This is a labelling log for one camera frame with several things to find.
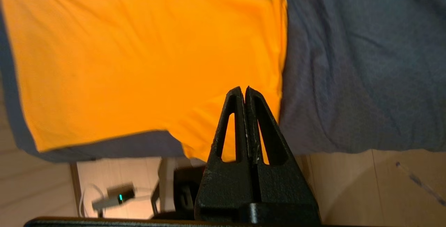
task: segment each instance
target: wooden floor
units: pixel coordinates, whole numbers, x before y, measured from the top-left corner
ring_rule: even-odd
[[[361,154],[312,154],[297,157],[297,161],[315,194],[324,224],[445,225],[446,206],[413,182],[405,170],[446,198],[446,153],[370,150]],[[158,165],[159,159],[153,158],[79,163],[79,179],[82,187],[94,183],[104,191],[126,182],[153,189]],[[94,190],[86,194],[86,202],[96,198]],[[105,215],[144,219],[152,211],[146,200],[128,203]]]

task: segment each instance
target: black object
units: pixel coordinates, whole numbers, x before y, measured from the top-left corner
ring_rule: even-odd
[[[314,196],[263,96],[231,90],[220,116],[195,203],[195,219],[252,224],[320,224]],[[234,114],[236,161],[221,156]],[[263,161],[260,132],[269,160]]]

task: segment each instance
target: wall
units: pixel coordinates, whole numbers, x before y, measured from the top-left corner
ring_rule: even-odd
[[[77,216],[70,167],[16,148],[0,79],[0,226],[23,226],[38,216]]]

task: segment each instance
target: bed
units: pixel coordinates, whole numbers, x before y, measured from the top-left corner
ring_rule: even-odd
[[[294,154],[446,151],[446,0],[287,2],[279,125]],[[38,152],[0,23],[5,105],[18,148],[51,162],[184,156],[167,131]]]

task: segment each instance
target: orange t-shirt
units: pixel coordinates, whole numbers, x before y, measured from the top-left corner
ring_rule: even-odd
[[[206,160],[236,86],[278,116],[286,0],[1,1],[39,151],[168,130]]]

